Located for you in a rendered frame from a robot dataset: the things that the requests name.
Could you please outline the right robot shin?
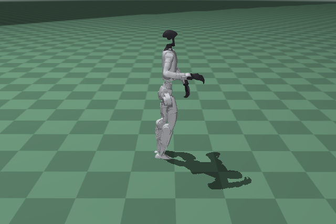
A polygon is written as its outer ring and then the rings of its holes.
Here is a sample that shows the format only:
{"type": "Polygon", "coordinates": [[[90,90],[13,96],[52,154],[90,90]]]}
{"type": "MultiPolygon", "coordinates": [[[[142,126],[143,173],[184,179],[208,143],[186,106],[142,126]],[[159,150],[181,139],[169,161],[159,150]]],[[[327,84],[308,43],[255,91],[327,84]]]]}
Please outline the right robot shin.
{"type": "Polygon", "coordinates": [[[163,128],[163,132],[162,132],[162,136],[161,136],[161,151],[160,151],[160,156],[164,156],[163,152],[165,153],[166,148],[168,147],[171,137],[172,137],[172,133],[170,128],[168,126],[165,126],[163,128]]]}

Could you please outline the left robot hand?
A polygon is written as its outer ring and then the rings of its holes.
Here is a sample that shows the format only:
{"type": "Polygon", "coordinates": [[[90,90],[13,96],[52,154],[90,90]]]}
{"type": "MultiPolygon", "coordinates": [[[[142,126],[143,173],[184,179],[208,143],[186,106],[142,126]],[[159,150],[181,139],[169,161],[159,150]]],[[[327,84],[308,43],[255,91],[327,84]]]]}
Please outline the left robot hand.
{"type": "Polygon", "coordinates": [[[185,91],[186,91],[186,95],[184,97],[187,98],[190,95],[190,89],[188,86],[188,81],[187,80],[184,80],[184,81],[185,81],[185,84],[183,85],[185,86],[185,91]]]}

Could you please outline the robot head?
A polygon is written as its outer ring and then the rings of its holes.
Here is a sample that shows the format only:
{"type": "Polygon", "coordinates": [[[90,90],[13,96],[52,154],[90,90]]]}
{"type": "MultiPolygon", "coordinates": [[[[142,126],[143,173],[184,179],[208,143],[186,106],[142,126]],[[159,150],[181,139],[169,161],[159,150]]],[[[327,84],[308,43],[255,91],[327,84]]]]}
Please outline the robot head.
{"type": "MultiPolygon", "coordinates": [[[[173,30],[167,30],[163,33],[163,37],[167,38],[168,40],[172,39],[172,44],[167,44],[164,51],[168,50],[169,48],[172,48],[172,46],[175,46],[174,38],[177,36],[177,33],[173,30]]],[[[173,51],[173,49],[172,49],[173,51]]]]}

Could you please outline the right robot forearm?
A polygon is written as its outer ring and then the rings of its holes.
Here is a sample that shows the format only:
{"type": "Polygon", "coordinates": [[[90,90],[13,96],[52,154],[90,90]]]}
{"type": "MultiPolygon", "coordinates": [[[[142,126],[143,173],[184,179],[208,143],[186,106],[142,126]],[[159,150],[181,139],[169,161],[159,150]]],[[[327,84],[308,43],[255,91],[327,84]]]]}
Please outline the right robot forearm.
{"type": "Polygon", "coordinates": [[[191,77],[190,73],[176,73],[170,71],[166,71],[165,75],[173,80],[187,80],[187,77],[191,77]]]}

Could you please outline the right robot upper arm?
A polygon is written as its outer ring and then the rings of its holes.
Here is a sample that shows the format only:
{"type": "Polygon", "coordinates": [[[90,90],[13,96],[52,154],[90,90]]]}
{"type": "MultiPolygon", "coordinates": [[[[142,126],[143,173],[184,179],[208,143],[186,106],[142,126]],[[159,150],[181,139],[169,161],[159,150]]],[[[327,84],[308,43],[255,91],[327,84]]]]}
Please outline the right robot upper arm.
{"type": "Polygon", "coordinates": [[[172,53],[167,52],[167,53],[165,54],[165,58],[164,58],[165,62],[164,62],[164,69],[163,69],[163,77],[164,77],[164,79],[166,79],[166,80],[169,80],[169,79],[170,79],[169,77],[167,77],[167,76],[165,75],[165,72],[170,70],[171,65],[172,65],[172,62],[173,62],[173,58],[174,58],[174,56],[173,56],[172,53]]]}

